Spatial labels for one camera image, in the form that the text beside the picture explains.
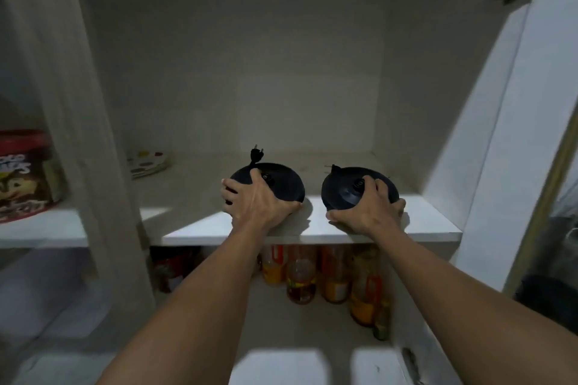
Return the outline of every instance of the forearm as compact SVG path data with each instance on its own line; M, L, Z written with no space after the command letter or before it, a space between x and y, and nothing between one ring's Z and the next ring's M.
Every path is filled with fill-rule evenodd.
M225 385L241 337L263 228L247 225L192 272L98 385Z
M574 334L467 276L399 230L376 231L374 239L464 383L578 383Z

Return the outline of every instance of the person's left arm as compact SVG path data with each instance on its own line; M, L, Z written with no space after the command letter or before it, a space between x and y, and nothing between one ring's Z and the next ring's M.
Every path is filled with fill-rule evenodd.
M277 199L259 170L251 170L251 178L253 184L223 180L221 195L233 203L224 206L233 218L229 237L183 281L97 385L228 383L263 238L301 207Z

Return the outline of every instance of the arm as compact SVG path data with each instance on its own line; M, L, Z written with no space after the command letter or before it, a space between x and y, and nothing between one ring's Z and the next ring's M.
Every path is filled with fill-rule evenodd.
M578 337L413 242L399 227L405 201L391 205L384 182L365 181L356 207L327 217L386 252L465 384L578 383Z
M193 271L105 370L97 385L226 385L263 237L301 207L273 195L257 169L253 184L223 180L232 201L227 240ZM235 190L229 192L225 187Z

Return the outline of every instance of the person's left hand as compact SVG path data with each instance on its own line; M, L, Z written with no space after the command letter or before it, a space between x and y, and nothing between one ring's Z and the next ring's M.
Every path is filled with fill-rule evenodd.
M225 204L223 211L233 218L233 228L250 224L267 232L303 206L299 201L278 199L259 169L251 169L250 174L253 184L241 184L232 178L222 180L221 196L233 203Z

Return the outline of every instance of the hand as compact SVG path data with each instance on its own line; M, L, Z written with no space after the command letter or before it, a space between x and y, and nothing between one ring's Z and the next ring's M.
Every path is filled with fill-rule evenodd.
M259 169L251 169L250 174L253 184L241 184L231 178L222 180L221 196L233 203L226 204L223 211L232 216L233 228L251 224L266 233L303 206L299 201L278 199L265 183Z
M373 180L369 175L365 175L364 180L365 190L357 206L348 210L330 210L327 212L327 219L342 222L370 238L380 229L401 230L405 199L390 204L387 184L380 179Z

